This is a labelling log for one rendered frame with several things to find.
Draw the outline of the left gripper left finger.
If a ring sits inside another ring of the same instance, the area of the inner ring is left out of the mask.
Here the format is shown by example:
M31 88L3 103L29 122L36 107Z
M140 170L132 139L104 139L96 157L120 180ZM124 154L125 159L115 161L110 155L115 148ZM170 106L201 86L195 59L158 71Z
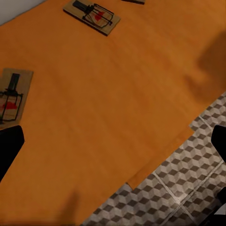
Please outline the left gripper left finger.
M0 182L24 144L20 125L0 129Z

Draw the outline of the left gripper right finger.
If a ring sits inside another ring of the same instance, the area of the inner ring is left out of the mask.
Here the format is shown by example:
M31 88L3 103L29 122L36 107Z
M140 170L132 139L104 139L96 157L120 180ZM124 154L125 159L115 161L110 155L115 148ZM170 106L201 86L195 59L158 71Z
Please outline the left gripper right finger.
M211 142L226 163L226 127L217 125L212 132Z

